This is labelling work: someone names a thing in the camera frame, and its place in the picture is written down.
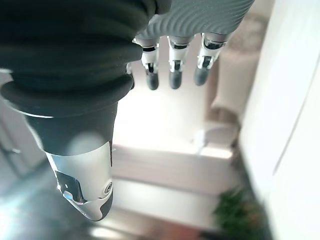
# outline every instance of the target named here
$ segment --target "black fingertip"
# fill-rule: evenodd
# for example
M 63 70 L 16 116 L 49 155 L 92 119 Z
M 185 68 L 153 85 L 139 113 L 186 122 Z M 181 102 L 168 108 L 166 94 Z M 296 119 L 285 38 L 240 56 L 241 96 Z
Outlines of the black fingertip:
M 146 75 L 146 83 L 151 90 L 156 90 L 159 87 L 159 78 L 157 73 L 149 72 Z
M 182 82 L 182 72 L 181 71 L 170 72 L 169 84 L 172 89 L 180 88 L 181 82 Z
M 210 69 L 196 68 L 194 72 L 194 83 L 197 86 L 201 86 L 206 83 Z

